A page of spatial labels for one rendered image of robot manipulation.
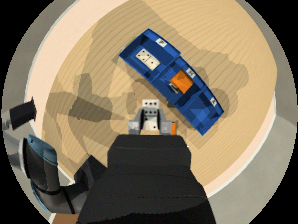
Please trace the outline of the blue rack of bins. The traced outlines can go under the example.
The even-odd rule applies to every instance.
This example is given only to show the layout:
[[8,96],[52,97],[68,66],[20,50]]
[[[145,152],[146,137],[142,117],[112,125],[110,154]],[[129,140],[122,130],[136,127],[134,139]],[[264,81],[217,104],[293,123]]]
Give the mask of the blue rack of bins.
[[[160,62],[153,71],[136,57],[143,48]],[[159,90],[183,116],[185,115],[187,118],[184,117],[203,136],[221,117],[224,110],[206,83],[180,54],[172,44],[148,28],[118,56],[137,69],[136,71]],[[183,95],[180,92],[176,94],[169,85],[170,80],[181,69],[194,81]]]

